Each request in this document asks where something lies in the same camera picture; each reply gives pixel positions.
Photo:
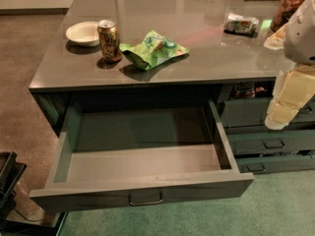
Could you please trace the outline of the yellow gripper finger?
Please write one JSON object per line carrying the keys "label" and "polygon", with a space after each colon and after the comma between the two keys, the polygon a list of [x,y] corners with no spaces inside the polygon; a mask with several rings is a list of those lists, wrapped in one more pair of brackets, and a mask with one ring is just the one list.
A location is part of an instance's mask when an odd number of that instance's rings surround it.
{"label": "yellow gripper finger", "polygon": [[264,46],[271,50],[281,50],[284,48],[284,38],[286,32],[286,24],[280,27],[276,32],[269,36],[265,42]]}
{"label": "yellow gripper finger", "polygon": [[280,71],[275,82],[265,125],[281,130],[315,95],[315,66],[296,64],[289,71]]}

